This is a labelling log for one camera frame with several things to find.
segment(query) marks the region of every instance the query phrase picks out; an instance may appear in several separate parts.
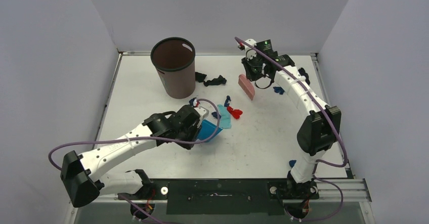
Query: tabletop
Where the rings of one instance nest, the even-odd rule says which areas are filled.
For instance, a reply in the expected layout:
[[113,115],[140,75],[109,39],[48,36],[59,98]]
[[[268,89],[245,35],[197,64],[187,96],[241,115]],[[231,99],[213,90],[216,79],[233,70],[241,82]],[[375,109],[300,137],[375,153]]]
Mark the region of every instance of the tabletop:
[[[106,109],[99,140],[116,139],[135,128],[153,113],[177,111],[193,97],[222,104],[227,95],[231,107],[243,111],[241,118],[231,119],[232,128],[224,129],[209,143],[195,145],[191,150],[175,143],[163,144],[142,152],[119,164],[109,172],[143,169],[150,178],[282,178],[286,177],[289,160],[296,159],[300,149],[296,140],[303,118],[289,97],[273,88],[255,89],[251,101],[238,85],[238,75],[244,74],[243,56],[197,55],[196,71],[206,79],[222,75],[226,85],[205,87],[197,83],[195,92],[186,99],[167,95],[149,56],[122,56],[114,87]],[[296,66],[304,67],[310,86],[323,98],[310,56],[290,56]],[[258,81],[260,87],[269,79]],[[212,112],[208,103],[202,107]],[[207,120],[216,123],[211,115]],[[340,148],[335,143],[323,156],[341,163]],[[344,168],[319,164],[318,177],[347,177]]]

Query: brown bin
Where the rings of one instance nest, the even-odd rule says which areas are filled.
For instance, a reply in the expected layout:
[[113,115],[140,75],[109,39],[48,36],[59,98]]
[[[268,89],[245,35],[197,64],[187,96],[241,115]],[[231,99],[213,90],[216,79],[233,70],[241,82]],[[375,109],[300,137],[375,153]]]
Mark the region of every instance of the brown bin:
[[184,38],[171,37],[157,43],[150,59],[168,95],[183,99],[195,90],[195,48]]

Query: light blue cloth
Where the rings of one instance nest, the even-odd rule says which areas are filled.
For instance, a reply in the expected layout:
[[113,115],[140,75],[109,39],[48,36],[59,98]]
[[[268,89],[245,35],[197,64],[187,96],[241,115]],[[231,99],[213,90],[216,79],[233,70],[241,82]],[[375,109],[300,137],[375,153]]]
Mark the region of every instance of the light blue cloth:
[[219,123],[219,127],[222,129],[231,128],[231,114],[228,112],[227,108],[222,104],[218,104],[219,114],[222,116]]

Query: metal frame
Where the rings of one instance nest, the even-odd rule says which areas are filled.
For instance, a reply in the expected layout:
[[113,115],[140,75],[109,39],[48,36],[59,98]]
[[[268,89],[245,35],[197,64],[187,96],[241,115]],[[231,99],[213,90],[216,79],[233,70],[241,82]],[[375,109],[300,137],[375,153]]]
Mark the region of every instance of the metal frame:
[[[113,88],[116,82],[116,77],[120,68],[120,64],[122,61],[123,56],[148,56],[150,55],[150,52],[119,52],[118,60],[116,63],[115,72],[113,74],[112,83],[110,86],[109,95],[106,99],[106,104],[104,106],[104,111],[102,118],[100,120],[100,125],[97,132],[96,140],[100,137],[100,132],[102,130],[103,122],[107,113],[107,109],[109,107],[110,98],[113,92]],[[240,53],[196,53],[196,55],[199,56],[231,56],[231,55],[241,55]],[[319,84],[322,89],[322,95],[327,103],[330,104],[330,100],[328,98],[325,84],[323,83],[322,76],[320,74],[317,55],[315,53],[300,53],[300,54],[293,54],[293,55],[310,55],[313,61],[313,66],[316,71],[316,75],[319,81]],[[347,165],[348,171],[351,172],[350,165]],[[361,206],[362,215],[364,217],[365,223],[368,224],[375,224],[375,219],[371,210],[370,202],[371,197],[369,195],[369,191],[366,185],[366,182],[364,179],[331,179],[332,182],[336,183],[344,194],[344,201],[345,202],[359,202]],[[318,189],[319,189],[319,196],[320,199],[312,200],[313,202],[339,202],[340,200],[340,194],[338,190],[329,184],[318,182]],[[124,202],[122,200],[118,199],[117,195],[105,195],[98,197],[93,203],[115,203],[115,202]],[[135,203],[146,203],[147,200],[136,200],[133,201]],[[149,203],[167,203],[168,200],[151,200]],[[301,202],[300,200],[283,200],[283,203],[296,203]],[[74,208],[71,205],[71,202],[69,202],[69,208],[67,210],[66,216],[65,216],[65,223],[67,224],[73,224],[76,218],[76,213],[78,211],[78,208]]]

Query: red cloth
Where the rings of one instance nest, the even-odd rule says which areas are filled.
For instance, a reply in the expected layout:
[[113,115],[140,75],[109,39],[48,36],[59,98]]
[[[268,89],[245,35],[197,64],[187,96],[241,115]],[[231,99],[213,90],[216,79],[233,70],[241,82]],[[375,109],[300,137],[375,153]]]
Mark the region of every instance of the red cloth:
[[234,119],[239,119],[240,115],[243,114],[243,111],[241,111],[239,109],[233,109],[233,108],[231,108],[231,106],[228,106],[227,110],[232,115],[232,117],[234,117]]

